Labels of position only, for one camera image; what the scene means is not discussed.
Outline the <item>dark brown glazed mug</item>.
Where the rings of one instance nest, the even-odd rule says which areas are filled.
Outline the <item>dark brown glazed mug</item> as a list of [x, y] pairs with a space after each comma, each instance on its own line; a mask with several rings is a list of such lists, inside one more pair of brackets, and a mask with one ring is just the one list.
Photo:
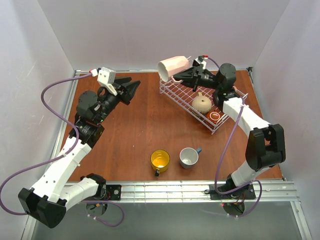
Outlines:
[[206, 115], [207, 119], [211, 121], [213, 124], [217, 124], [221, 119], [221, 115], [217, 111], [210, 111]]

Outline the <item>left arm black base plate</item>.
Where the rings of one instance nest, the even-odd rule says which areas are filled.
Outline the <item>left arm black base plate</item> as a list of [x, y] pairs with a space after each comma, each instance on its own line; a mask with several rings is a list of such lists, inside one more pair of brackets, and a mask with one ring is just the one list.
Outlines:
[[119, 201], [121, 194], [122, 186], [120, 184], [107, 184], [102, 190], [102, 200]]

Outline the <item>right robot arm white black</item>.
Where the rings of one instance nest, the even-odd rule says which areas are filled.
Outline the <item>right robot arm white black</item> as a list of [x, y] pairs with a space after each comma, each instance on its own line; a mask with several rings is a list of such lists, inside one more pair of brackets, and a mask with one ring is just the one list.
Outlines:
[[213, 103], [234, 120], [248, 137], [245, 161], [231, 173], [225, 184], [212, 191], [218, 196], [242, 194], [263, 172], [286, 160], [285, 133], [280, 124], [271, 124], [259, 117], [245, 99], [235, 90], [236, 68], [230, 63], [222, 64], [213, 74], [201, 63], [194, 63], [180, 70], [172, 79], [196, 91], [198, 87], [213, 89]]

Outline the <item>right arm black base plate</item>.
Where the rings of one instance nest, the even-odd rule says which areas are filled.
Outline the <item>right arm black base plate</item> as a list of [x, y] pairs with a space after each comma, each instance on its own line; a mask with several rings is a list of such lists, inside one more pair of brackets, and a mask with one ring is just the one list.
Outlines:
[[238, 190], [232, 189], [228, 194], [219, 194], [215, 190], [215, 185], [210, 184], [209, 189], [204, 191], [211, 200], [254, 200], [256, 198], [255, 190], [251, 184], [248, 184]]

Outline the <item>beige round ceramic mug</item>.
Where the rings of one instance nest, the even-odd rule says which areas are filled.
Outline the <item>beige round ceramic mug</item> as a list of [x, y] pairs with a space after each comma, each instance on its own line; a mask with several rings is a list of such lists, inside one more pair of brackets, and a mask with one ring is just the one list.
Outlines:
[[202, 95], [201, 92], [197, 93], [197, 96], [193, 99], [191, 106], [200, 114], [206, 115], [212, 109], [211, 100]]

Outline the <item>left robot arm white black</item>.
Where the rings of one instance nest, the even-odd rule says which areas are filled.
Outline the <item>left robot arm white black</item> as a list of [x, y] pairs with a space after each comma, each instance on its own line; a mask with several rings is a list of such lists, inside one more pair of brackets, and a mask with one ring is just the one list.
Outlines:
[[56, 227], [66, 212], [82, 201], [107, 209], [108, 191], [106, 180], [90, 173], [70, 187], [65, 184], [80, 166], [101, 137], [102, 122], [119, 103], [129, 105], [141, 82], [131, 77], [117, 78], [111, 84], [115, 93], [101, 86], [97, 92], [88, 90], [78, 98], [75, 128], [44, 175], [30, 188], [23, 188], [18, 199], [24, 211], [50, 229]]

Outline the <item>white faceted mug pink handle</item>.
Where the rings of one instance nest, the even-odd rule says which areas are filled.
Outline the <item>white faceted mug pink handle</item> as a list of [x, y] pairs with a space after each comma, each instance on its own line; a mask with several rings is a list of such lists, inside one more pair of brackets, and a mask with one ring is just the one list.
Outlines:
[[157, 71], [163, 82], [168, 82], [175, 74], [187, 70], [190, 62], [185, 56], [174, 56], [165, 60], [161, 60], [157, 64]]

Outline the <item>aluminium frame rail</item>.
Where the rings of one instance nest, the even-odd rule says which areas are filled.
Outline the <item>aluminium frame rail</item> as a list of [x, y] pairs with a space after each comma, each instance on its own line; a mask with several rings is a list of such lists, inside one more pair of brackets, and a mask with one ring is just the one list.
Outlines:
[[[227, 202], [236, 200], [211, 200], [204, 191], [213, 181], [120, 181], [108, 182], [107, 185], [121, 185], [121, 199], [109, 200], [121, 203], [205, 203]], [[246, 199], [245, 202], [295, 202], [299, 196], [295, 185], [291, 181], [262, 180], [254, 182], [256, 198]], [[46, 196], [48, 201], [56, 203], [66, 201], [66, 207], [85, 201], [92, 204], [102, 202], [102, 191], [106, 186], [100, 187], [95, 180], [84, 178], [77, 183], [57, 183], [54, 180], [39, 180], [31, 188], [39, 196]]]

